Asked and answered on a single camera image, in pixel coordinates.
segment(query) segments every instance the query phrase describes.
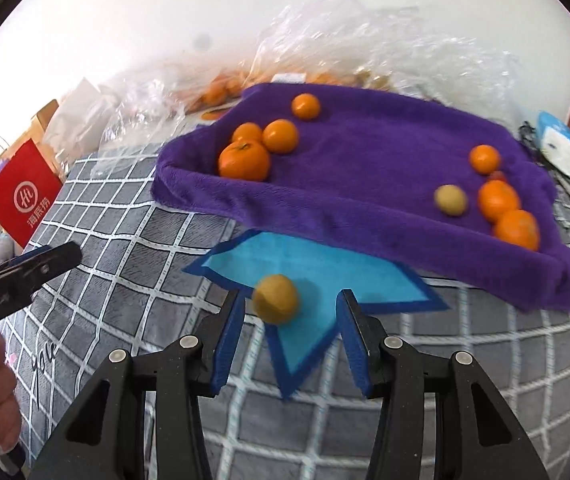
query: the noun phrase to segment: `power cord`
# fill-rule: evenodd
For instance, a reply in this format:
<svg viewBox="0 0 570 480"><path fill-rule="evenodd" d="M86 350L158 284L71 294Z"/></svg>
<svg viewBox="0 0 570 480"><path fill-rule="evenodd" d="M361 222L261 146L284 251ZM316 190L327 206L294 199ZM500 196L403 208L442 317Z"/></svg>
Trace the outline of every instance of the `power cord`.
<svg viewBox="0 0 570 480"><path fill-rule="evenodd" d="M543 169L550 174L553 180L565 190L565 194L570 199L570 178L567 177L561 171L558 171L555 166L553 166L543 155L543 153L538 148L538 143L536 141L536 131L531 126L531 124L525 122L519 129L518 134L520 136L519 141L521 145L527 150L532 160L541 166Z"/></svg>

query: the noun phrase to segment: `red paper bag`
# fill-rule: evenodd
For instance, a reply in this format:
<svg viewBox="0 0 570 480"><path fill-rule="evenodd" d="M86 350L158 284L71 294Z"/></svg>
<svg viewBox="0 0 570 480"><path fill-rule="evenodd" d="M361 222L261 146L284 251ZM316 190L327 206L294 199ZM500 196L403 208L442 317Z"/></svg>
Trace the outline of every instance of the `red paper bag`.
<svg viewBox="0 0 570 480"><path fill-rule="evenodd" d="M62 184L33 140L27 140L0 173L0 225L25 247L54 203Z"/></svg>

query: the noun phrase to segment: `silver screw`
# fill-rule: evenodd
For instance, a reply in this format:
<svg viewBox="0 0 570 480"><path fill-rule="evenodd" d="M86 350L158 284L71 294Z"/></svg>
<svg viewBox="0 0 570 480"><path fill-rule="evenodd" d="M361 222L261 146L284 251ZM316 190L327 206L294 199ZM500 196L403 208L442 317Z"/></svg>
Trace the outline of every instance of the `silver screw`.
<svg viewBox="0 0 570 480"><path fill-rule="evenodd" d="M467 352L458 352L456 354L456 361L462 365L470 365L474 361L474 358Z"/></svg>
<svg viewBox="0 0 570 480"><path fill-rule="evenodd" d="M180 338L180 346L183 348L194 348L198 344L198 338L194 335L185 335Z"/></svg>
<svg viewBox="0 0 570 480"><path fill-rule="evenodd" d="M121 350L119 348L117 350L111 351L110 361L112 363L119 363L119 362L123 361L125 359L125 357L127 357L127 353L124 350Z"/></svg>
<svg viewBox="0 0 570 480"><path fill-rule="evenodd" d="M400 348L402 346L402 339L395 335L385 337L385 346L387 348Z"/></svg>

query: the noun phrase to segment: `blue star-shaped cloth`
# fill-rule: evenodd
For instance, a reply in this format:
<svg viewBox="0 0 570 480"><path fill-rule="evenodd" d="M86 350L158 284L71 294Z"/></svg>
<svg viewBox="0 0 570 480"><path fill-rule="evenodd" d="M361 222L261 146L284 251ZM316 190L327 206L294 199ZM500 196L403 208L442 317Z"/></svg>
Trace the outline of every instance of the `blue star-shaped cloth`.
<svg viewBox="0 0 570 480"><path fill-rule="evenodd" d="M336 296L344 288L354 291L366 314L447 309L407 266L257 230L218 244L184 271L228 290L238 288L248 298L269 274L283 274L294 282L299 313L284 325L265 323L271 362L285 398L303 383L338 334Z"/></svg>

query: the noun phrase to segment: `purple cloth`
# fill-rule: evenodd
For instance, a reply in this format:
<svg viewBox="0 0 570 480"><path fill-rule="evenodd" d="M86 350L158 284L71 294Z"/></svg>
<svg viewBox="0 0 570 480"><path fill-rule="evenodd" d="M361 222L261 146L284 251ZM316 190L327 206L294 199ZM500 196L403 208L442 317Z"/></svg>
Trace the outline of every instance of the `purple cloth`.
<svg viewBox="0 0 570 480"><path fill-rule="evenodd" d="M302 92L320 99L315 121L292 116L290 102ZM218 154L236 126L278 118L296 123L300 143L272 156L267 182L216 176ZM540 252L491 236L476 204L485 177L468 163L478 144L500 151L523 209L538 220ZM462 217L448 218L434 205L443 184L468 194ZM503 127L439 104L335 86L255 86L216 123L164 147L152 195L165 205L431 270L523 309L570 310L570 249L554 220L553 182Z"/></svg>

